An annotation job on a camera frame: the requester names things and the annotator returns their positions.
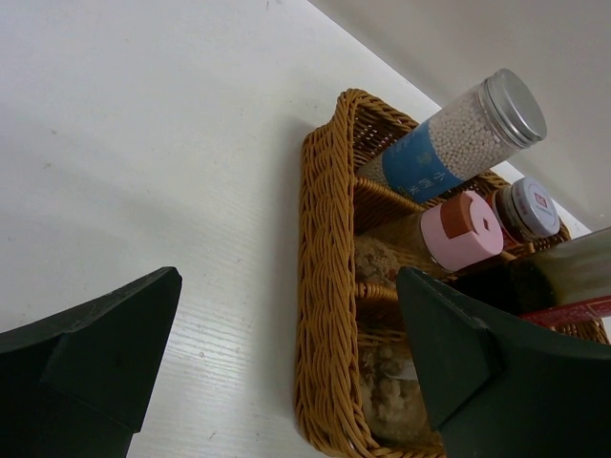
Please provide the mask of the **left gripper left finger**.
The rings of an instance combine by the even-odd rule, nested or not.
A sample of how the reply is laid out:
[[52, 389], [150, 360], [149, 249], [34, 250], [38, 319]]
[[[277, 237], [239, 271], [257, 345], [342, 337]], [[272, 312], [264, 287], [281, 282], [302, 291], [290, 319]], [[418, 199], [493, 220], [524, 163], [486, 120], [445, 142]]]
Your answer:
[[179, 304], [162, 267], [1, 335], [4, 457], [124, 457], [142, 429]]

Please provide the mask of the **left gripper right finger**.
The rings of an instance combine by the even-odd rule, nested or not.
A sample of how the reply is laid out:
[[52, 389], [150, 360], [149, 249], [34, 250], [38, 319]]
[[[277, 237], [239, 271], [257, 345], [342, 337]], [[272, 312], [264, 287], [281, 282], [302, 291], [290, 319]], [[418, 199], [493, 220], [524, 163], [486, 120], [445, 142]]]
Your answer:
[[411, 267], [397, 293], [450, 457], [606, 457], [610, 348], [475, 301]]

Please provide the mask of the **black cap spice jar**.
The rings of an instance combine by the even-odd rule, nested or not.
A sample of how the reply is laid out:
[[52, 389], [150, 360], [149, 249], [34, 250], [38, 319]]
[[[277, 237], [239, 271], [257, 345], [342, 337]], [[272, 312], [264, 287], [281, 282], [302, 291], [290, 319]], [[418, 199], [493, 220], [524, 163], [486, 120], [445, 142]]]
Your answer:
[[431, 428], [407, 342], [361, 348], [359, 370], [365, 420], [377, 440], [402, 448], [442, 445]]

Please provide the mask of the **dark vinegar bottle black cap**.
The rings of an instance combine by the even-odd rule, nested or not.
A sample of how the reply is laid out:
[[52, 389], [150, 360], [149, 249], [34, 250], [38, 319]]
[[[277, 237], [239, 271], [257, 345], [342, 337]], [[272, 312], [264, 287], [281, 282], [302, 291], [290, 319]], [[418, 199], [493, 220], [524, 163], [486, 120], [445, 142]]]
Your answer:
[[451, 287], [545, 327], [608, 318], [610, 230], [466, 274]]

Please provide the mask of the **pink cap spice jar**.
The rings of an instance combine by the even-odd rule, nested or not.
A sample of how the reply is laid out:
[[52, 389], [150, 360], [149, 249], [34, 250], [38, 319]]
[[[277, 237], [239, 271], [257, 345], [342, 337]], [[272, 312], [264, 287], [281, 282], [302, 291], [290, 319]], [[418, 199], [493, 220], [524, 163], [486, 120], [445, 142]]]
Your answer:
[[355, 274], [358, 281], [389, 288], [403, 267], [444, 280], [501, 254], [503, 246], [492, 208], [477, 193], [466, 191], [356, 237]]

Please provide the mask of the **small jar red white lid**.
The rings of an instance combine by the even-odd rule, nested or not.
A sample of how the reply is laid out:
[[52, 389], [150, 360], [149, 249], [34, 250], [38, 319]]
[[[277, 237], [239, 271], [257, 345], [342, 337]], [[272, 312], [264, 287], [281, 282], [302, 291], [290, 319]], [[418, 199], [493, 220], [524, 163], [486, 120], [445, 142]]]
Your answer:
[[493, 191], [486, 197], [500, 225], [504, 249], [555, 236], [560, 220], [545, 187], [531, 177]]

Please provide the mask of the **silver cap blue label jar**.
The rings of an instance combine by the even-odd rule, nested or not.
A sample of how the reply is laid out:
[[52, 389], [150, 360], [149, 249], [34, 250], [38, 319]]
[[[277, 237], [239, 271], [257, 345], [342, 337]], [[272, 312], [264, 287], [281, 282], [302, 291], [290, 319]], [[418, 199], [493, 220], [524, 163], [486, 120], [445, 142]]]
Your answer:
[[402, 136], [357, 175], [424, 203], [539, 143], [547, 124], [534, 95], [500, 69]]

